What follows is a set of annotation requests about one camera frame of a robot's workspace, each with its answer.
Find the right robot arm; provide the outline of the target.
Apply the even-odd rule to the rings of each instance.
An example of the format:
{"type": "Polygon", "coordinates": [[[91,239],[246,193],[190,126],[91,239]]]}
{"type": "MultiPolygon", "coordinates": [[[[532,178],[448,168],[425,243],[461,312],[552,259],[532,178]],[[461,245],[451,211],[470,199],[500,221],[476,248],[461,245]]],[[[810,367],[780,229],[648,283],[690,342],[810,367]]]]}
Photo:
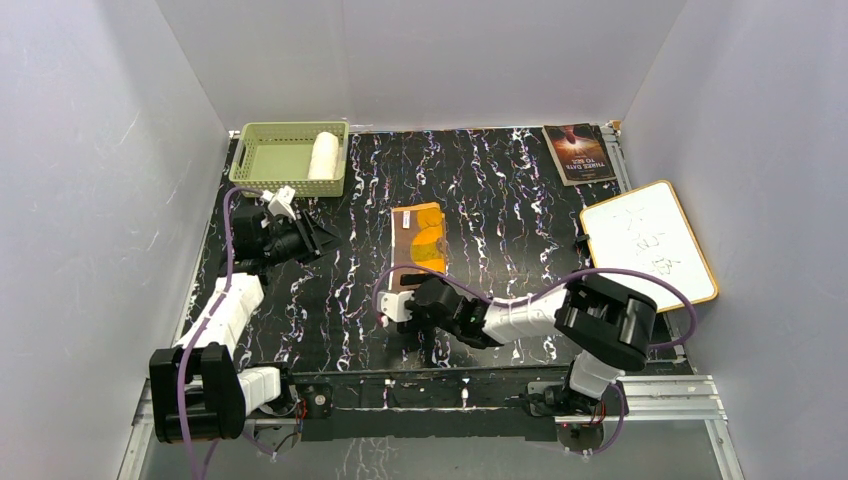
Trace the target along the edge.
{"type": "Polygon", "coordinates": [[[439,328],[476,349],[530,337],[568,338],[581,351],[563,399],[577,414],[590,413],[610,385],[645,367],[657,315],[649,296],[599,274],[514,300],[470,298],[428,274],[411,291],[381,293],[379,307],[401,330],[439,328]]]}

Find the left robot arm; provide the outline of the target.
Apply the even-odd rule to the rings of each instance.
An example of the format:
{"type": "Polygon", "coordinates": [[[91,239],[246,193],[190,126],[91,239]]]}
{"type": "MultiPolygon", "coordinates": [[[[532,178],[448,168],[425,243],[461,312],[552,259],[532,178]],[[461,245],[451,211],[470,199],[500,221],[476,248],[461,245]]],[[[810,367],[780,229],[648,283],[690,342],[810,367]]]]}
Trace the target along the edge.
{"type": "Polygon", "coordinates": [[[233,353],[264,299],[269,271],[290,261],[308,264],[342,240],[299,209],[286,215],[277,207],[248,206],[225,224],[213,296],[191,329],[149,361],[155,433],[163,443],[234,439],[255,410],[288,416],[299,401],[283,363],[239,369],[233,353]]]}

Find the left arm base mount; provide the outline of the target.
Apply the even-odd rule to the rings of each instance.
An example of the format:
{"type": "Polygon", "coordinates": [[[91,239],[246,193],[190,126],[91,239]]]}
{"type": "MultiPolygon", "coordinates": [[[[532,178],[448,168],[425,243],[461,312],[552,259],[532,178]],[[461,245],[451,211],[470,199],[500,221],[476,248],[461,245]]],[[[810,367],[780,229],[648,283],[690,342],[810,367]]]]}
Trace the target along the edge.
{"type": "Polygon", "coordinates": [[[260,405],[271,393],[263,386],[241,386],[246,418],[326,419],[332,414],[333,387],[327,383],[283,384],[279,395],[260,405]]]}

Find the white towel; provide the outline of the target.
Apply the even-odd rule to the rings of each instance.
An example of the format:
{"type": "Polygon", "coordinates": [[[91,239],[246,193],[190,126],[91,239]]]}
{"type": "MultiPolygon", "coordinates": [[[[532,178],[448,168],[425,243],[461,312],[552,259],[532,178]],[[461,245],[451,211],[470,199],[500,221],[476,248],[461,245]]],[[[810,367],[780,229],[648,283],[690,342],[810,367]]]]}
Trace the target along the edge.
{"type": "Polygon", "coordinates": [[[312,146],[308,180],[332,180],[338,162],[339,138],[327,131],[319,133],[312,146]]]}

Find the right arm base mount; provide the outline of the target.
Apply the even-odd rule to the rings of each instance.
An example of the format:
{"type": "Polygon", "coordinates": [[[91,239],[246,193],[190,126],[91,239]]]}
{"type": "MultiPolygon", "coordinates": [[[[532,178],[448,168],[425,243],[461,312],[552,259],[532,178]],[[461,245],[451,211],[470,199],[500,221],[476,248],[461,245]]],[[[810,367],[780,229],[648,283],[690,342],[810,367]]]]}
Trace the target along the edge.
{"type": "Polygon", "coordinates": [[[525,410],[535,417],[575,417],[584,424],[597,424],[630,413],[621,382],[606,388],[600,399],[571,390],[565,381],[534,381],[520,395],[525,410]]]}

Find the orange patterned towel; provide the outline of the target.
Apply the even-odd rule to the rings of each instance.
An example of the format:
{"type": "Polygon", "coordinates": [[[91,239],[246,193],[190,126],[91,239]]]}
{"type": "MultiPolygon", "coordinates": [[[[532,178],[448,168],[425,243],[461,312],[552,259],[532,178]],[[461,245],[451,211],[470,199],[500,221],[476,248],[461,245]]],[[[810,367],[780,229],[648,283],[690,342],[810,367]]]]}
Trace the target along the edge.
{"type": "Polygon", "coordinates": [[[446,272],[445,215],[438,203],[393,208],[391,228],[392,266],[414,264],[446,272]]]}

